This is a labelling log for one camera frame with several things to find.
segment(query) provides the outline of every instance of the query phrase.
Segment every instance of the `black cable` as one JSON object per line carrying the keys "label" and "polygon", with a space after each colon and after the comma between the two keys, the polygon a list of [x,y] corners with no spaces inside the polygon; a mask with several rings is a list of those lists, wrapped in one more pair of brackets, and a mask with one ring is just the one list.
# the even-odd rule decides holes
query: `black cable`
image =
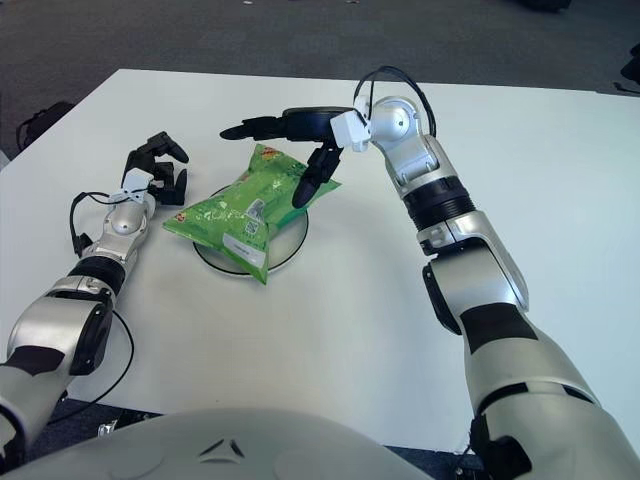
{"label": "black cable", "polygon": [[406,72],[400,70],[397,67],[392,67],[390,65],[383,65],[377,70],[374,70],[373,72],[369,72],[367,75],[362,77],[360,82],[358,82],[358,86],[356,87],[356,90],[353,94],[353,100],[355,101],[355,99],[358,97],[358,94],[360,93],[360,89],[362,88],[362,85],[364,85],[364,83],[371,78],[371,91],[369,93],[369,99],[370,99],[369,100],[369,119],[371,119],[371,113],[373,110],[373,88],[375,85],[376,77],[378,76],[379,73],[386,73],[388,75],[393,75],[394,77],[399,78],[400,80],[405,82],[407,85],[409,85],[414,92],[416,92],[416,94],[420,98],[420,102],[422,103],[422,106],[424,107],[427,113],[427,119],[429,121],[429,135],[431,135],[432,137],[435,137],[437,133],[436,118],[433,113],[433,109],[431,108],[431,105],[427,100],[426,95],[420,89],[418,84]]}
{"label": "black cable", "polygon": [[[137,190],[132,190],[131,193],[144,192],[146,188],[139,188]],[[122,200],[117,200],[115,202],[103,202],[102,200],[98,200],[96,197],[106,197],[109,198],[109,195],[104,192],[81,192],[73,199],[71,202],[71,208],[69,209],[69,230],[71,231],[71,243],[73,244],[73,251],[78,257],[82,255],[82,245],[80,244],[80,237],[76,234],[76,227],[73,222],[73,218],[76,212],[76,207],[78,204],[89,197],[96,203],[101,205],[118,205],[120,203],[128,202],[131,200],[130,198],[123,198]]]}
{"label": "black cable", "polygon": [[469,445],[467,445],[467,448],[464,449],[464,452],[462,452],[462,455],[460,455],[460,458],[458,459],[456,466],[453,469],[453,473],[454,475],[456,475],[456,478],[458,475],[458,469],[462,467],[462,462],[464,461],[464,457],[467,456],[467,454],[469,453],[469,450],[471,450],[471,443],[469,443]]}
{"label": "black cable", "polygon": [[58,417],[58,418],[54,418],[53,420],[49,420],[49,422],[47,422],[47,425],[54,425],[54,424],[56,424],[58,422],[61,422],[63,420],[67,420],[68,418],[71,418],[71,417],[73,417],[73,416],[75,416],[75,415],[77,415],[77,414],[79,414],[81,412],[84,412],[86,409],[94,406],[96,403],[98,403],[104,397],[109,395],[111,393],[111,391],[118,386],[118,384],[122,381],[124,376],[129,371],[129,368],[131,367],[131,363],[133,362],[133,355],[134,355],[134,352],[135,352],[135,343],[133,342],[133,335],[131,335],[131,330],[129,330],[129,326],[124,321],[124,319],[120,316],[120,314],[118,312],[116,312],[115,310],[113,310],[113,314],[116,317],[118,317],[118,320],[120,320],[120,323],[124,327],[125,331],[127,332],[127,336],[129,337],[129,344],[131,345],[131,354],[129,355],[129,361],[127,362],[127,366],[125,367],[124,371],[120,374],[118,379],[113,383],[113,385],[111,385],[107,389],[107,391],[104,392],[102,395],[100,395],[98,398],[96,398],[95,400],[90,401],[87,405],[84,405],[83,407],[78,408],[78,409],[74,410],[73,412],[67,413],[67,414],[62,415],[61,417]]}

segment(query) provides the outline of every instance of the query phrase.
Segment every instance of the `green snack bag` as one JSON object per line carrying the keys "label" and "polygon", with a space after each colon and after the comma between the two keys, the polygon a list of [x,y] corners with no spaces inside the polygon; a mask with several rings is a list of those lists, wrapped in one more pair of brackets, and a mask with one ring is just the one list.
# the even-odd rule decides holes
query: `green snack bag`
{"label": "green snack bag", "polygon": [[294,158],[258,144],[249,168],[229,188],[188,207],[163,226],[222,252],[266,285],[269,240],[311,202],[340,186],[329,180],[307,206],[293,208],[293,192],[305,168]]}

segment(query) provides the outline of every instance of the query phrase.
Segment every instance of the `barcode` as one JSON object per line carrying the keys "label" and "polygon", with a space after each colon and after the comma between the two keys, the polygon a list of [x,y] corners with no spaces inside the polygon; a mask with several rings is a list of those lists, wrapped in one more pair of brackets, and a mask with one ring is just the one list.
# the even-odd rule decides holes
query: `barcode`
{"label": "barcode", "polygon": [[264,210],[264,205],[265,203],[263,200],[256,198],[253,203],[249,205],[246,212],[247,216],[256,222],[262,223],[262,211]]}
{"label": "barcode", "polygon": [[258,225],[256,222],[249,222],[247,223],[247,226],[244,229],[244,231],[247,232],[249,235],[255,235],[255,233],[258,231],[259,226],[260,225]]}

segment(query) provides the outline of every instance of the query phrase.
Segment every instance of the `floor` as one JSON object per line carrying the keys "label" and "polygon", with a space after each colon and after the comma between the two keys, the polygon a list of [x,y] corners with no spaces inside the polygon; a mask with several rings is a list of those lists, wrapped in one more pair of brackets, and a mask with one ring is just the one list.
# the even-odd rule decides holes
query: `floor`
{"label": "floor", "polygon": [[[575,0],[560,14],[516,0],[4,0],[0,150],[15,157],[23,120],[81,101],[119,68],[357,79],[392,64],[424,82],[615,94],[614,81],[633,88],[619,71],[638,41],[638,0]],[[117,414],[95,407],[49,427],[31,458]],[[436,478],[457,461],[397,452]]]}

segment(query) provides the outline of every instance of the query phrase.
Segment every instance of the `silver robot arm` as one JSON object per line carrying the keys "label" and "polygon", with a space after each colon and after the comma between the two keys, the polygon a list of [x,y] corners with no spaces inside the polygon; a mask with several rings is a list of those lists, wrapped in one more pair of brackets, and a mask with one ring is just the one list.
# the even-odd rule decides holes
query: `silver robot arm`
{"label": "silver robot arm", "polygon": [[[147,236],[156,198],[184,203],[186,170],[174,185],[173,167],[155,163],[164,153],[188,161],[164,132],[130,153],[122,187],[107,202],[112,205],[102,236],[92,243],[74,236],[80,261],[16,322],[0,365],[0,471],[22,463],[71,381],[100,366],[113,308]],[[163,175],[165,186],[155,187]]]}
{"label": "silver robot arm", "polygon": [[562,349],[527,318],[529,294],[487,216],[405,98],[367,99],[331,120],[339,148],[371,141],[432,256],[439,321],[465,341],[471,446],[494,479],[640,478],[640,461]]}

